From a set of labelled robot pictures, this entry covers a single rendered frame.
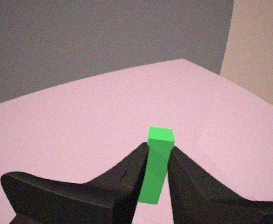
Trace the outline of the green rectangular post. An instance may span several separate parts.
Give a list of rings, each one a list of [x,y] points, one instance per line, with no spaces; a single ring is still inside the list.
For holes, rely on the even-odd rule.
[[[169,153],[175,144],[173,139],[175,139],[173,129],[149,127],[147,169],[145,169],[144,181],[137,202],[155,205],[159,202],[165,176],[167,176]]]

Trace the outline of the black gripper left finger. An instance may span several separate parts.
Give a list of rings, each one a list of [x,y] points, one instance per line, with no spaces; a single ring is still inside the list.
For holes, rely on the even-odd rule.
[[[147,169],[149,145],[132,153],[87,183],[47,180],[7,172],[0,185],[16,214],[42,224],[132,224]]]

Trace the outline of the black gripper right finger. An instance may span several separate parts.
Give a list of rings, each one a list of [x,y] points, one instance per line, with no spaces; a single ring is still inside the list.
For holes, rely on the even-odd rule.
[[[248,200],[173,147],[168,157],[173,224],[273,224],[273,201]]]

